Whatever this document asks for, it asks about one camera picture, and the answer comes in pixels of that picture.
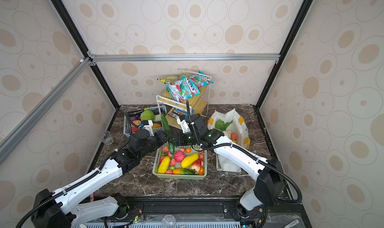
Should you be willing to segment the green cucumber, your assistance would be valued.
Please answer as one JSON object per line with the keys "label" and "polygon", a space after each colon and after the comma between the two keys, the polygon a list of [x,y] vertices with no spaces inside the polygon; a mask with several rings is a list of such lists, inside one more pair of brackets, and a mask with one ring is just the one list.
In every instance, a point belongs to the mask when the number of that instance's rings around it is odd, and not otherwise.
{"label": "green cucumber", "polygon": [[161,114],[161,120],[162,120],[163,128],[164,128],[164,130],[167,132],[167,137],[169,138],[169,139],[168,139],[169,152],[170,152],[171,156],[173,156],[174,153],[175,153],[175,146],[174,146],[174,144],[173,144],[173,135],[172,135],[172,132],[171,132],[171,128],[170,128],[170,126],[169,126],[169,123],[168,123],[168,121],[167,121],[167,119],[166,119],[166,114],[165,114],[165,113],[164,113],[164,114],[163,114],[163,113]]}

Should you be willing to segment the green plastic fruit basket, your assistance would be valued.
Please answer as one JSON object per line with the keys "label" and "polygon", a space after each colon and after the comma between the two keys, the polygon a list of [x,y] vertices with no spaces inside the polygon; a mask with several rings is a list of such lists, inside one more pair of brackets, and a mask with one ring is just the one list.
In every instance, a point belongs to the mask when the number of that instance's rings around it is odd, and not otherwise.
{"label": "green plastic fruit basket", "polygon": [[[191,152],[188,154],[186,153],[186,148],[191,148]],[[195,173],[195,175],[173,175],[173,170],[176,168],[182,168],[181,163],[177,163],[174,159],[174,155],[171,156],[169,152],[168,144],[165,144],[157,149],[156,157],[154,166],[152,169],[152,172],[155,176],[162,179],[187,179],[187,180],[202,180],[207,176],[207,152],[204,150],[201,150],[196,145],[192,146],[181,146],[181,147],[175,147],[175,152],[183,151],[185,153],[185,156],[190,156],[192,154],[198,153],[199,154],[199,160],[202,162],[202,168],[200,173]],[[165,174],[158,174],[158,167],[162,161],[162,159],[166,156],[169,156],[171,158],[169,168]]]}

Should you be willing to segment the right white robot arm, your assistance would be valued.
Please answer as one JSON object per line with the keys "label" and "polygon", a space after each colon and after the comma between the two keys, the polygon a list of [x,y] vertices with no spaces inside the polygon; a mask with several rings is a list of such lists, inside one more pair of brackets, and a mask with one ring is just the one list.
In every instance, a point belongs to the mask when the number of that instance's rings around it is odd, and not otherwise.
{"label": "right white robot arm", "polygon": [[[276,203],[299,205],[303,195],[299,186],[288,177],[281,163],[273,158],[257,156],[234,143],[223,132],[209,130],[199,114],[191,114],[189,102],[186,102],[187,118],[180,122],[182,131],[193,139],[193,144],[199,150],[213,151],[223,156],[246,171],[255,181],[255,187],[243,194],[239,200],[238,212],[247,215],[254,208],[265,205],[272,207]],[[297,193],[295,200],[285,201],[279,198],[287,184],[290,184]]]}

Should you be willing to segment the white grocery tote bag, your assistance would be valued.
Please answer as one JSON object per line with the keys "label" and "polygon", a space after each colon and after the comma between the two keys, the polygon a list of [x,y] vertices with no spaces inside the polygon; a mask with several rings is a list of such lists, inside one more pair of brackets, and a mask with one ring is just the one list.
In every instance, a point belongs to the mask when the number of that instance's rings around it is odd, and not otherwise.
{"label": "white grocery tote bag", "polygon": [[[215,123],[218,120],[222,120],[225,123],[233,121],[233,123],[227,128],[226,131],[222,131],[225,136],[231,139],[231,134],[236,133],[238,135],[237,140],[234,141],[237,145],[248,150],[250,148],[250,138],[247,125],[244,118],[236,111],[232,109],[227,113],[221,113],[215,111],[214,114],[209,118],[207,127],[209,130],[215,129]],[[216,154],[216,168],[219,172],[229,172],[229,173],[241,173],[241,167],[237,166],[229,159]]]}

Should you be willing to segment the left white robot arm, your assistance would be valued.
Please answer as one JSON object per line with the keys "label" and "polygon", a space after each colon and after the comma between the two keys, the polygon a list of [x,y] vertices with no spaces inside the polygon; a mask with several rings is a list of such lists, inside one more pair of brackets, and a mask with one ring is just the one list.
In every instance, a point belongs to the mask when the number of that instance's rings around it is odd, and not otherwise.
{"label": "left white robot arm", "polygon": [[76,222],[80,221],[80,211],[76,207],[81,201],[136,168],[143,157],[171,139],[172,132],[165,123],[165,115],[161,115],[161,119],[163,130],[153,132],[151,125],[138,129],[90,173],[53,192],[45,189],[38,193],[34,207],[16,226],[21,228],[27,220],[31,220],[36,228],[76,226]]}

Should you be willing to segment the leafy green vegetable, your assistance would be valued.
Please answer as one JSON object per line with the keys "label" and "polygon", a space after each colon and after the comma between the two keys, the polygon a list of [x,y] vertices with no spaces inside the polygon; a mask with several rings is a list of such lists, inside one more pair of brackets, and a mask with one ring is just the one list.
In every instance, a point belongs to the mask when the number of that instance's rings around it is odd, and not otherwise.
{"label": "leafy green vegetable", "polygon": [[218,121],[216,121],[216,123],[215,123],[215,128],[217,129],[217,130],[220,130],[220,131],[226,131],[227,130],[227,128],[231,125],[233,123],[233,121],[230,121],[230,122],[224,122],[224,121],[222,121],[222,120],[218,120]]}

